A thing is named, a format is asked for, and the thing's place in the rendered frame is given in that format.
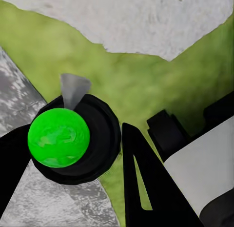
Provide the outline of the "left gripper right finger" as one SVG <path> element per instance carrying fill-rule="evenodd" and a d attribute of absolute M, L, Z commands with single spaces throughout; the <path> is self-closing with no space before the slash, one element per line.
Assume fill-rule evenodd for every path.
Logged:
<path fill-rule="evenodd" d="M 205 227 L 141 131 L 122 123 L 126 227 Z M 141 207 L 134 155 L 152 211 Z"/>

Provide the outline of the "insectifuge atomizer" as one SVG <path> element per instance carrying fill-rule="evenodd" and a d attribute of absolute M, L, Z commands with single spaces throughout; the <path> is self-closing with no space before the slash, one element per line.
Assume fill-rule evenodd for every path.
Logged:
<path fill-rule="evenodd" d="M 122 146 L 110 106 L 86 94 L 92 81 L 61 73 L 62 95 L 42 107 L 28 131 L 28 148 L 41 174 L 60 185 L 94 181 L 109 170 Z"/>

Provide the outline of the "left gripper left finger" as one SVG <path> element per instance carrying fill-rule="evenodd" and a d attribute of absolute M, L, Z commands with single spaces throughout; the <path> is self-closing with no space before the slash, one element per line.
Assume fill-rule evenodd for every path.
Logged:
<path fill-rule="evenodd" d="M 31 160 L 27 140 L 30 126 L 18 127 L 0 138 L 0 218 Z"/>

